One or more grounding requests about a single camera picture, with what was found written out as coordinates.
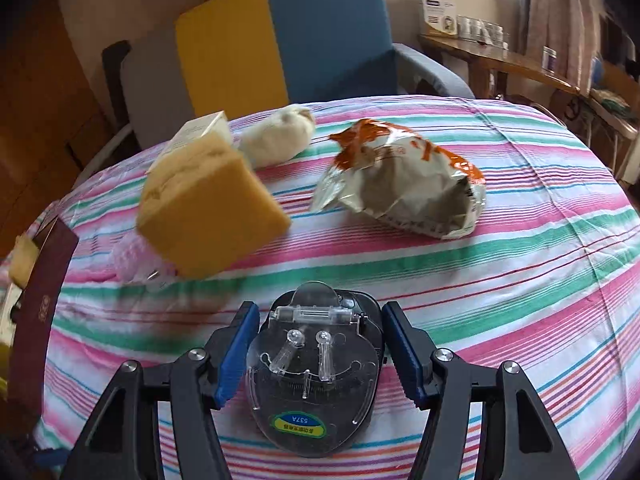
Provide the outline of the black universal charger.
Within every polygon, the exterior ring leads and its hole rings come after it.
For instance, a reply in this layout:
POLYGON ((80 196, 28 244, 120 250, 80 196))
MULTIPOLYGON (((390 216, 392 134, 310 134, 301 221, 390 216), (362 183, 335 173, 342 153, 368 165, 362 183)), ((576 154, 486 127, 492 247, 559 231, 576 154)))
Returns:
POLYGON ((297 456, 338 452, 369 425, 384 353, 381 307, 370 295, 321 282, 286 292, 247 352, 256 425, 297 456))

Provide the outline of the striped tablecloth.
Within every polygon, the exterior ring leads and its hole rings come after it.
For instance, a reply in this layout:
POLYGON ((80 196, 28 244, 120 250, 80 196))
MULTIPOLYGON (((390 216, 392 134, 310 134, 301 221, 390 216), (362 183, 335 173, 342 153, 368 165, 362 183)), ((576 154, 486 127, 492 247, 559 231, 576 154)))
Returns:
POLYGON ((49 207, 79 243, 55 308, 36 442, 70 448, 123 360, 173 360, 241 302, 267 309, 317 280, 399 302, 469 362, 520 363, 578 474, 612 474, 639 429, 639 217, 602 162, 543 114, 499 101, 379 96, 311 109, 309 148, 260 175, 291 216, 288 235, 208 281, 147 288, 111 266, 156 148, 49 207), (411 127, 483 171, 486 206, 470 236, 441 242, 310 211, 332 134, 363 117, 411 127))

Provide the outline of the pink curtain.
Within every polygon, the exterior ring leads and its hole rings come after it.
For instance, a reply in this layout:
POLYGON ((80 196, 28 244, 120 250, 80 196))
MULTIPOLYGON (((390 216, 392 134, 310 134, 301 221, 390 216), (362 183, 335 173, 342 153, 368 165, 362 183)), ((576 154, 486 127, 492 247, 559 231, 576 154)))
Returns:
POLYGON ((544 48, 556 53, 555 75, 589 93, 593 59, 600 50, 603 0, 522 0, 521 47, 542 61, 544 48))

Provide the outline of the gold maroon gift box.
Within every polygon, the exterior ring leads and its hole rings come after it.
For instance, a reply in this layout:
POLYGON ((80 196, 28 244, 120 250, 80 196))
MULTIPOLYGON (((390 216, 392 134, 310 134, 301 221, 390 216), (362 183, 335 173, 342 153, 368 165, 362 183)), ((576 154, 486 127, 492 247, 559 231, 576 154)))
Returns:
POLYGON ((41 414, 51 324, 78 236, 59 218, 17 237, 1 281, 1 431, 28 434, 41 414))

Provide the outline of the pink hair roller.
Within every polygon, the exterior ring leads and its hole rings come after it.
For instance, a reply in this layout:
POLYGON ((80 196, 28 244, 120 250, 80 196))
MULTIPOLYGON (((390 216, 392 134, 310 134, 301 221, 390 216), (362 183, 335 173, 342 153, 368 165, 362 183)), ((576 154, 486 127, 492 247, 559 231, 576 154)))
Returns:
POLYGON ((127 233, 115 244, 111 262, 119 281, 144 286, 151 292, 168 286, 177 278, 175 267, 137 231, 127 233))

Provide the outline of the crumpled snack bag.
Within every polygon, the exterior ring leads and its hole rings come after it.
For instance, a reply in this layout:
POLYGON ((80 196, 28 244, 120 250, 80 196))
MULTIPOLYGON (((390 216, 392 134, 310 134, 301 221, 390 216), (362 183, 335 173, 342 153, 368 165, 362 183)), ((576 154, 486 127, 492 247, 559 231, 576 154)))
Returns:
POLYGON ((342 206, 438 240, 475 230, 486 180, 472 162, 409 127, 372 118, 330 139, 341 151, 314 189, 312 212, 342 206))

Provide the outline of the small white box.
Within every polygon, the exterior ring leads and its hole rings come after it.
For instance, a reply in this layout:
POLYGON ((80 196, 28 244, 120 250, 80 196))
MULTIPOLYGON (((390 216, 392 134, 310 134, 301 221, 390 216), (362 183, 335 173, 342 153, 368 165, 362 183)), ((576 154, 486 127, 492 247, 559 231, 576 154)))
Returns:
POLYGON ((233 136, 228 124, 228 118, 223 110, 188 120, 177 133, 166 143, 163 151, 157 156, 146 172, 151 172, 160 160, 174 151, 184 148, 188 144, 201 139, 203 136, 216 136, 227 144, 233 143, 233 136))

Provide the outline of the white product box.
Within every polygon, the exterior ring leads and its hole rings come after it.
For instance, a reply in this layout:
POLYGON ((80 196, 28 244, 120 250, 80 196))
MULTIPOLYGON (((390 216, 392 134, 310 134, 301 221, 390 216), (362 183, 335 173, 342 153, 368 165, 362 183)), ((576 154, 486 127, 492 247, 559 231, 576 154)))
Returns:
POLYGON ((456 38, 457 8, 454 0, 420 0, 422 32, 426 36, 456 38))

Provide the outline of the wooden side table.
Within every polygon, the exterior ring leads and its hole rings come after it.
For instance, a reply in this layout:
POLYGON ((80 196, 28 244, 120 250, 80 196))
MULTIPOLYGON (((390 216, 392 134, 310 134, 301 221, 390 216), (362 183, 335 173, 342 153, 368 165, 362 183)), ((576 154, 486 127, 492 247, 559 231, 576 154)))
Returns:
POLYGON ((522 54, 456 38, 419 35, 418 40, 424 51, 447 53, 467 62, 469 86, 477 99, 489 99, 495 95, 490 90, 490 74, 493 70, 497 73, 497 93, 506 92, 510 75, 538 81, 572 96, 578 96, 580 92, 574 84, 544 70, 539 62, 522 54))

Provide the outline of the large yellow sponge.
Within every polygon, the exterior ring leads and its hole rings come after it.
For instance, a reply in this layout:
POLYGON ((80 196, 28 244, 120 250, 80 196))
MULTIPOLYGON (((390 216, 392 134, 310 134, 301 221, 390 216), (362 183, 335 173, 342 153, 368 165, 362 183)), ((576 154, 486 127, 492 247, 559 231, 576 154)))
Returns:
POLYGON ((137 215, 137 231, 188 280, 230 268, 290 225, 242 154, 216 133, 155 161, 137 215))

